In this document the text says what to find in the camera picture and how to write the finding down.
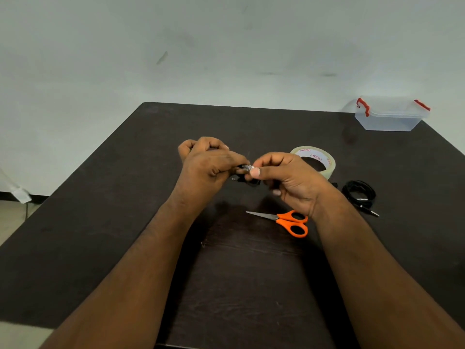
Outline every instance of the clear plastic box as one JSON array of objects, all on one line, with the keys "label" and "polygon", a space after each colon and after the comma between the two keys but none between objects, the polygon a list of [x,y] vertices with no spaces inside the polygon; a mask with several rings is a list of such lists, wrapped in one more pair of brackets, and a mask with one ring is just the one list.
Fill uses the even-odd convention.
[{"label": "clear plastic box", "polygon": [[366,130],[411,131],[429,116],[430,110],[418,99],[361,96],[357,100],[355,118]]}]

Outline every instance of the person's left arm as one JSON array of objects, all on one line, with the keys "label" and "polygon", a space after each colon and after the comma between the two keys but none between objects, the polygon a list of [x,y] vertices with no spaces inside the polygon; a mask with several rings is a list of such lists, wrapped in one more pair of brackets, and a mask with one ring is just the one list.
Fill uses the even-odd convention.
[{"label": "person's left arm", "polygon": [[211,137],[187,140],[178,151],[183,169],[171,196],[114,269],[49,336],[42,349],[154,347],[189,227],[223,186],[230,170],[249,164],[244,156]]}]

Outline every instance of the roll of tape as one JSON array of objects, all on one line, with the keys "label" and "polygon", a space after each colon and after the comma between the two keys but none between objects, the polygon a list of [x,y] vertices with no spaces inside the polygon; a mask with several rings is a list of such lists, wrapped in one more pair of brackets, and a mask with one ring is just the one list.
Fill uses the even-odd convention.
[{"label": "roll of tape", "polygon": [[319,160],[326,168],[326,170],[319,173],[329,179],[334,169],[336,168],[336,161],[328,152],[323,149],[310,146],[300,146],[291,151],[292,154],[297,154],[299,157],[309,157]]}]

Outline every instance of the coiled black cable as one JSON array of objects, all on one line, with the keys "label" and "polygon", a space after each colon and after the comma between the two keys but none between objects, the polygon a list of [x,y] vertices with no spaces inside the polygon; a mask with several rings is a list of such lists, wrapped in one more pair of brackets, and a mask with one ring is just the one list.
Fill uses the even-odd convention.
[{"label": "coiled black cable", "polygon": [[[357,199],[352,196],[352,192],[360,192],[366,196],[366,199]],[[346,197],[346,199],[351,202],[354,207],[358,210],[363,211],[365,213],[369,213],[374,215],[375,217],[379,217],[380,215],[375,213],[371,210],[373,202],[376,198],[376,192],[373,188],[368,185],[366,182],[361,180],[351,180],[348,181],[344,187],[342,187],[342,194]]]}]

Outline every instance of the beige floor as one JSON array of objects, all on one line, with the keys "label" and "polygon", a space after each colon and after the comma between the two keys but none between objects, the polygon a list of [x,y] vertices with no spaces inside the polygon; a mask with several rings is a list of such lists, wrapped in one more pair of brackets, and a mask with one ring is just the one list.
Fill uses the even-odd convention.
[{"label": "beige floor", "polygon": [[[28,205],[28,216],[39,205]],[[0,200],[0,245],[24,222],[26,205]],[[51,329],[0,322],[0,349],[37,349],[52,332]]]}]

